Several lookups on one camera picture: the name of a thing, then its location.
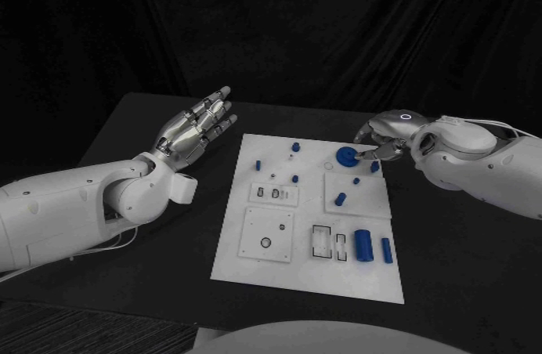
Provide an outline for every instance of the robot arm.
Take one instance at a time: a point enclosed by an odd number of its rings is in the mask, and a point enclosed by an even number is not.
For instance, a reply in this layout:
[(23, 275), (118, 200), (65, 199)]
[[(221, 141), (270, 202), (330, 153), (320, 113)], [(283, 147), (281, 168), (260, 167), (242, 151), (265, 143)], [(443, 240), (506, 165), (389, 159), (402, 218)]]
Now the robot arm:
[(224, 87), (162, 128), (131, 161), (36, 175), (0, 188), (0, 272), (53, 262), (189, 204), (198, 181), (177, 171), (238, 119)]
[(381, 147), (356, 159), (398, 159), (409, 149), (415, 168), (443, 189), (464, 190), (502, 209), (542, 219), (542, 139), (500, 139), (473, 122), (443, 116), (430, 123), (408, 110), (381, 113), (356, 134), (355, 143), (371, 133)]

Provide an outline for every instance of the white round object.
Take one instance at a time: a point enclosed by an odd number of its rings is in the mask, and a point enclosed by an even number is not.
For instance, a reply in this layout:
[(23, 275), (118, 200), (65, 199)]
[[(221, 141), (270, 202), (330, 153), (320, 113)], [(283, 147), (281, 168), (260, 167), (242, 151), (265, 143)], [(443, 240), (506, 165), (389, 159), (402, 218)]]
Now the white round object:
[(209, 341), (192, 354), (401, 353), (466, 354), (437, 341), (394, 329), (336, 321), (288, 321), (242, 329)]

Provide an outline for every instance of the black table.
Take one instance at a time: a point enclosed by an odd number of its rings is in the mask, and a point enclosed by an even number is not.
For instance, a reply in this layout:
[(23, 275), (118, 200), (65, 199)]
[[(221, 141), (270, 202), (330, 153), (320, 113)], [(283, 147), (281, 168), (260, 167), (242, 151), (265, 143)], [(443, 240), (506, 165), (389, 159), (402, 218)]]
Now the black table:
[[(196, 99), (125, 95), (81, 166), (131, 159)], [(284, 320), (388, 327), (470, 352), (538, 345), (542, 222), (441, 190), (409, 157), (384, 164), (404, 305), (211, 280), (244, 133), (350, 141), (371, 114), (234, 103), (239, 116), (183, 172), (192, 205), (170, 203), (124, 249), (63, 260), (0, 284), (0, 299), (236, 330)]]

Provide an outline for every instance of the robotic hand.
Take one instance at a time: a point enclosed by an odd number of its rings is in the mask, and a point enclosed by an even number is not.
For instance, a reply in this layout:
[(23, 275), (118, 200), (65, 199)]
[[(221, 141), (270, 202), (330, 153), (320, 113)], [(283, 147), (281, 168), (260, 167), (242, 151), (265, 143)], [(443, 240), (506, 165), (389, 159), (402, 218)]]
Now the robotic hand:
[(131, 161), (32, 176), (0, 188), (0, 272), (79, 254), (156, 220), (170, 200), (192, 202), (198, 181), (177, 171), (238, 119), (218, 123), (232, 106), (229, 92), (224, 87), (172, 118), (153, 149)]
[[(474, 123), (512, 129), (516, 138), (497, 138)], [(360, 143), (369, 133), (381, 146), (360, 152), (358, 160), (396, 160), (409, 149), (415, 168), (440, 188), (464, 190), (507, 211), (542, 219), (542, 139), (536, 136), (496, 121), (443, 116), (430, 122), (409, 110), (373, 117), (353, 142)]]

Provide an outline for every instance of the peg board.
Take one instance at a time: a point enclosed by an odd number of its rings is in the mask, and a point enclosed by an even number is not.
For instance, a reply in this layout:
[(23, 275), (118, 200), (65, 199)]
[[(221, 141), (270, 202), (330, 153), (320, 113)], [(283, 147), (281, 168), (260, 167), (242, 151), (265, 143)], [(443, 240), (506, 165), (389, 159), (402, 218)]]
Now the peg board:
[[(296, 142), (300, 143), (300, 152), (291, 150)], [(372, 173), (371, 161), (360, 161), (352, 168), (342, 166), (336, 161), (336, 151), (343, 146), (350, 146), (356, 151), (375, 148), (309, 139), (244, 135), (211, 278), (404, 304), (382, 167)], [(297, 183), (293, 182), (294, 175), (300, 177)], [(356, 177), (360, 179), (358, 185), (353, 184)], [(297, 186), (298, 204), (258, 203), (254, 186), (264, 185)], [(337, 187), (346, 193), (345, 211), (330, 205)], [(247, 253), (242, 255), (242, 248), (261, 241), (254, 232), (244, 232), (248, 230), (244, 227), (247, 222), (255, 222), (252, 216), (245, 219), (252, 208), (262, 208), (265, 216), (268, 210), (278, 210), (270, 217), (293, 213), (290, 246), (281, 242), (285, 246), (281, 250), (288, 250), (290, 262), (265, 260), (262, 252), (254, 258), (247, 257)], [(313, 256), (313, 225), (332, 228), (333, 246), (336, 235), (346, 236), (346, 262), (337, 260), (334, 247), (332, 258)], [(371, 231), (372, 262), (356, 260), (353, 232), (358, 229)], [(384, 237), (389, 238), (394, 264), (384, 262)]]

